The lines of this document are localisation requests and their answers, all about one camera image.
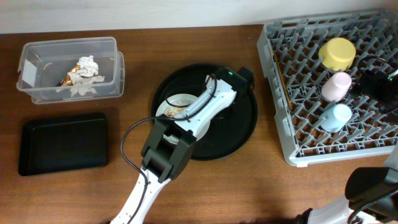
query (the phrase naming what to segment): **black tray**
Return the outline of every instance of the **black tray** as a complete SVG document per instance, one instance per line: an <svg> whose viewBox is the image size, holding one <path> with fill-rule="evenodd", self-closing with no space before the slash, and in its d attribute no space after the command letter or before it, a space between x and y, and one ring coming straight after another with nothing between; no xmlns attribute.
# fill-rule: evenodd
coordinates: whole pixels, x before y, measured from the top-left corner
<svg viewBox="0 0 398 224"><path fill-rule="evenodd" d="M103 113L28 121L22 129L20 175L104 166L107 124Z"/></svg>
<svg viewBox="0 0 398 224"><path fill-rule="evenodd" d="M188 93L200 96L205 77L222 66L194 64L177 70L160 85L152 101L151 114L155 116L166 96ZM210 123L207 133L197 142L192 159L207 161L220 159L236 152L250 138L257 123L257 102L252 91L221 111Z"/></svg>

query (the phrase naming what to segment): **yellow cup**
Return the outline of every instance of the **yellow cup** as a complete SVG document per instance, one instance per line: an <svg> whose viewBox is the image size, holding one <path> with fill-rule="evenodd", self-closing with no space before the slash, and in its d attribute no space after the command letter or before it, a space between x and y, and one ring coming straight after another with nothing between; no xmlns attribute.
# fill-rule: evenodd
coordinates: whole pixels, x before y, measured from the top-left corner
<svg viewBox="0 0 398 224"><path fill-rule="evenodd" d="M319 50L322 64L334 71L346 70L354 62L356 50L351 41L338 37L329 40Z"/></svg>

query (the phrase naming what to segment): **gold foil wrapper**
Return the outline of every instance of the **gold foil wrapper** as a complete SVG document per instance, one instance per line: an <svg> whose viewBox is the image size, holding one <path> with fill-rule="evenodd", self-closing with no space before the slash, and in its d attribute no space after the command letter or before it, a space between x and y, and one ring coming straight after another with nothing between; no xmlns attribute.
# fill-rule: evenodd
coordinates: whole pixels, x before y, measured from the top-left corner
<svg viewBox="0 0 398 224"><path fill-rule="evenodd" d="M77 70L80 69L79 65L76 65L73 69L70 70L72 73L76 73ZM72 80L70 79L69 75L65 76L65 79L61 82L61 86L71 86L73 85Z"/></svg>

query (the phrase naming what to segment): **wooden table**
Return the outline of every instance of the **wooden table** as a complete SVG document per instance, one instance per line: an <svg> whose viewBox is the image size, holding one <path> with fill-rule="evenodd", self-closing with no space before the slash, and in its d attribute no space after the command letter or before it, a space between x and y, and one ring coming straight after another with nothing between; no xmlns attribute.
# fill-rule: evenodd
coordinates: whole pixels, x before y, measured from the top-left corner
<svg viewBox="0 0 398 224"><path fill-rule="evenodd" d="M0 222L104 223L129 196L138 173L119 153L121 135L150 115L159 84L173 71L198 62L242 66L255 72L259 117L251 139L234 155L191 161L169 183L146 216L147 223L247 223L293 218L344 194L357 167L381 166L386 156L289 166L277 134L268 80L256 48L262 26L106 30L0 35ZM121 98L35 105L16 89L17 68L27 42L112 36L124 54L126 84ZM22 124L30 119L102 111L109 122L109 163L95 169L21 177L17 173ZM151 128L134 130L126 154L137 164Z"/></svg>

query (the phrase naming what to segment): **rectangular black tray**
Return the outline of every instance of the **rectangular black tray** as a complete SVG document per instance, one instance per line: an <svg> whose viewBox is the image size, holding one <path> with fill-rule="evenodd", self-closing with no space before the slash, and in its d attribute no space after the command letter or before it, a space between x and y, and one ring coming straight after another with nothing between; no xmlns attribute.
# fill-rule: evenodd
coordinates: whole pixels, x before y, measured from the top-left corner
<svg viewBox="0 0 398 224"><path fill-rule="evenodd" d="M106 161L103 113L38 119L26 122L22 129L20 175L99 167Z"/></svg>

